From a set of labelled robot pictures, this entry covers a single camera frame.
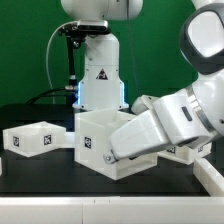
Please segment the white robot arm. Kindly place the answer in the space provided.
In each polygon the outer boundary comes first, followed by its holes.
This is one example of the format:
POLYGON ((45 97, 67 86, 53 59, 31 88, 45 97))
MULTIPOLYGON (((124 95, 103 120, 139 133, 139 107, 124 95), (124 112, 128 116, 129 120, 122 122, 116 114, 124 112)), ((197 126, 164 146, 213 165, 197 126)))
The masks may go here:
POLYGON ((110 33, 110 20, 138 16, 143 0, 61 0, 74 19, 79 40, 86 41, 85 73, 79 83, 75 117, 76 158, 84 160, 102 150, 108 163, 172 147, 201 147, 224 136, 224 0, 192 0, 196 11, 180 32, 180 50, 198 72, 198 79, 174 94, 133 105, 135 117, 108 138, 89 135, 95 115, 125 106, 123 83, 117 72, 119 42, 110 33))

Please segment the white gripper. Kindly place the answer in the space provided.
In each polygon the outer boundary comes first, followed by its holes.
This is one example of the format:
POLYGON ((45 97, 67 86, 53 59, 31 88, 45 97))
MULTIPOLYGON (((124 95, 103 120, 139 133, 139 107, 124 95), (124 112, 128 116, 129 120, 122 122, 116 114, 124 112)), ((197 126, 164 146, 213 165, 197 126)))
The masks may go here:
POLYGON ((186 96, 165 96, 117 129, 110 137, 111 151, 103 155, 107 164, 120 159, 188 146, 207 144, 211 134, 193 112, 186 96))

